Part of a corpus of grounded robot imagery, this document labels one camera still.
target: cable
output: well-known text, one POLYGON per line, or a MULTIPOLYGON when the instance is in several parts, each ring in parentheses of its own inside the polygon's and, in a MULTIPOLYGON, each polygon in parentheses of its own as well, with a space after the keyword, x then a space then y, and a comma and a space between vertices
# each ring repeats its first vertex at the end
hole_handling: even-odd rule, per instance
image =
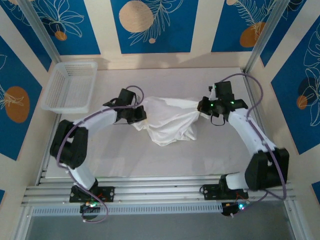
POLYGON ((202 195, 204 195, 205 192, 204 192, 204 191, 201 191, 201 189, 203 190, 203 189, 204 189, 204 186, 201 186, 200 189, 199 189, 199 193, 202 194, 202 195))
POLYGON ((212 122, 212 118, 213 118, 213 117, 214 117, 213 115, 211 115, 211 117, 210 117, 210 122, 211 122, 212 125, 217 126, 217 127, 220 127, 220 126, 223 126, 223 125, 226 124, 226 119, 225 119, 225 117, 223 117, 223 123, 222 123, 222 124, 214 124, 214 123, 212 122))
POLYGON ((142 94, 142 97, 141 97, 141 101, 134 104, 134 105, 129 105, 129 106, 113 106, 113 107, 109 107, 109 108, 105 108, 103 110, 100 110, 100 111, 97 111, 89 116, 87 116, 85 119, 83 119, 83 121, 81 122, 78 122, 77 124, 75 124, 71 129, 70 131, 65 135, 62 143, 61 143, 61 146, 59 148, 59 151, 57 153, 57 156, 56 156, 56 164, 59 168, 62 168, 62 169, 65 169, 66 172, 69 174, 69 176, 71 177, 71 179, 74 181, 74 183, 82 190, 84 191, 86 194, 90 195, 92 198, 96 199, 99 203, 101 203, 105 209, 106 209, 106 214, 105 216, 100 219, 100 220, 96 220, 96 221, 89 221, 89 220, 86 220, 83 218, 83 215, 81 216, 82 217, 82 220, 85 222, 85 223, 90 223, 90 224, 97 224, 97 223, 101 223, 103 222, 109 215, 109 209, 107 207, 107 205, 100 199, 98 198, 96 195, 94 195, 93 193, 91 193, 89 190, 87 190, 83 185, 81 185, 75 178, 74 176, 72 175, 72 173, 69 171, 69 169, 65 166, 63 166, 61 163, 60 163, 60 157, 61 157, 61 153, 62 153, 62 150, 69 138, 69 136, 71 135, 71 133, 77 128, 79 127, 81 124, 85 123, 86 121, 88 121, 89 119, 99 115, 99 114, 102 114, 102 113, 105 113, 106 111, 110 111, 110 110, 114 110, 114 109, 130 109, 130 108, 134 108, 134 107, 137 107, 138 105, 140 105, 144 98, 145 98, 145 94, 144 94, 144 91, 138 87, 138 86, 135 86, 135 85, 130 85, 128 86, 126 89, 128 88, 136 88, 136 89, 139 89, 141 91, 141 94, 142 94))
POLYGON ((270 153, 271 157, 272 157, 272 160, 275 164, 275 167, 276 167, 276 170, 279 174, 279 177, 280 177, 280 181, 281 181, 281 185, 282 185, 282 191, 283 191, 283 197, 281 196, 278 196, 272 192, 270 192, 269 190, 265 189, 265 195, 260 198, 257 202, 260 202, 262 201, 265 197, 267 197, 268 194, 271 194, 272 196, 276 197, 277 199, 280 199, 280 200, 285 200, 287 198, 287 188, 286 188, 286 183, 285 183, 285 179, 284 179, 284 176, 281 172, 281 169, 280 169, 280 166, 279 166, 279 163, 277 161, 277 158, 276 156, 274 155, 274 153, 272 152, 270 146, 268 145, 268 143, 265 141, 264 137, 261 135, 261 133, 259 132, 259 130, 256 128, 256 126, 253 124, 253 122, 249 119, 250 117, 250 113, 251 111, 256 108, 261 102, 262 102, 262 99, 264 97, 264 91, 263 91, 263 88, 260 84, 260 82, 254 77, 254 76, 251 76, 250 74, 247 74, 247 73, 235 73, 235 74, 232 74, 230 76, 227 76, 226 78, 222 79, 220 81, 221 82, 224 82, 225 80, 229 79, 229 78, 232 78, 234 76, 245 76, 245 77, 248 77, 252 80, 254 80, 259 88, 260 88, 260 91, 261 91, 261 96, 259 98, 259 100, 251 107, 249 108, 247 114, 246 114, 246 120, 249 122, 250 126, 253 128, 253 130, 256 132, 256 134, 258 135, 258 137, 260 138, 262 144, 265 146, 265 148, 268 150, 268 152, 270 153))
POLYGON ((112 124, 112 125, 129 125, 129 123, 127 123, 127 122, 123 122, 123 123, 114 123, 114 124, 112 124))

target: blue wall panel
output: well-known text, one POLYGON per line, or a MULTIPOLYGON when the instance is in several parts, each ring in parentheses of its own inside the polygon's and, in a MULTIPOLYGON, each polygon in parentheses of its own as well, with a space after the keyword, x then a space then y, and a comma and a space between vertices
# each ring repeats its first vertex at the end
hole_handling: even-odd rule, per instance
POLYGON ((292 0, 286 10, 284 11, 282 18, 280 19, 279 23, 275 27, 270 39, 268 40, 267 44, 265 45, 260 57, 264 66, 267 65, 270 58, 276 51, 278 45, 280 44, 281 40, 286 35, 287 31, 289 30, 291 24, 296 19, 296 16, 300 12, 302 6, 305 4, 307 0, 292 0))
POLYGON ((0 153, 17 160, 42 87, 0 37, 0 153))
POLYGON ((198 0, 111 0, 122 54, 189 53, 198 0))
POLYGON ((51 64, 51 58, 47 54, 45 48, 42 46, 37 35, 32 30, 27 19, 22 14, 18 5, 11 3, 9 0, 0 0, 0 5, 11 19, 15 27, 18 29, 20 34, 23 36, 26 43, 37 56, 39 61, 42 63, 44 68, 48 71, 51 64))
POLYGON ((320 17, 271 84, 300 154, 320 143, 320 17))
MULTIPOLYGON (((286 34, 303 1, 291 0, 280 22, 281 27, 277 29, 280 34, 273 36, 271 46, 267 46, 267 51, 263 55, 266 62, 267 58, 270 58, 270 52, 273 54, 286 34)), ((251 51, 276 2, 276 0, 225 0, 211 52, 251 51)))

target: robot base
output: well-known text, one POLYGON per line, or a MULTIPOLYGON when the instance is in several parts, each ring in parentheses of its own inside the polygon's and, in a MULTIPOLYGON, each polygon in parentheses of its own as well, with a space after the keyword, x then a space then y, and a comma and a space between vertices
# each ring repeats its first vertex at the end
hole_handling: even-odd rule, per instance
MULTIPOLYGON (((94 188, 94 194, 105 203, 113 203, 115 188, 113 186, 97 186, 94 188)), ((83 192, 78 186, 71 188, 69 203, 85 203, 90 204, 97 200, 83 192)))
POLYGON ((249 195, 243 189, 230 190, 227 187, 226 176, 221 176, 219 184, 205 184, 201 187, 204 200, 237 200, 248 199, 249 195))

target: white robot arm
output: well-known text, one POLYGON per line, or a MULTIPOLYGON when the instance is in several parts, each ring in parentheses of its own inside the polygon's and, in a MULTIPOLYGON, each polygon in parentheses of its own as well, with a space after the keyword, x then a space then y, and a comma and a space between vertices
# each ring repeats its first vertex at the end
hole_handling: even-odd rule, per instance
POLYGON ((248 106, 242 99, 235 99, 230 81, 218 82, 209 87, 210 97, 204 96, 198 104, 198 111, 212 117, 223 115, 224 119, 238 132, 245 143, 250 159, 240 159, 248 164, 243 172, 223 175, 219 186, 214 190, 213 200, 233 199, 233 192, 241 189, 254 191, 281 185, 281 179, 271 150, 280 166, 285 182, 287 181, 289 153, 278 149, 262 132, 256 122, 248 115, 248 106))
POLYGON ((137 99, 134 92, 122 89, 118 98, 105 103, 96 113, 74 122, 62 120, 59 123, 50 147, 50 155, 56 159, 68 132, 76 126, 64 144, 59 158, 59 164, 68 168, 76 182, 76 185, 71 189, 71 195, 75 196, 70 198, 71 203, 85 203, 92 199, 82 189, 95 196, 105 195, 106 188, 98 187, 97 179, 83 164, 87 156, 88 138, 120 119, 125 119, 128 124, 145 120, 147 115, 142 105, 130 107, 134 98, 137 99))

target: basket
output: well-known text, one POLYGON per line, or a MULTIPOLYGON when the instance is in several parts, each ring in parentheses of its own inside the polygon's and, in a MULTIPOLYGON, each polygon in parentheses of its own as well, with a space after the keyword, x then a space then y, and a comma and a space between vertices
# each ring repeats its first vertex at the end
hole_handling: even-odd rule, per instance
POLYGON ((57 114, 89 112, 98 64, 94 61, 59 62, 45 88, 41 108, 57 114))

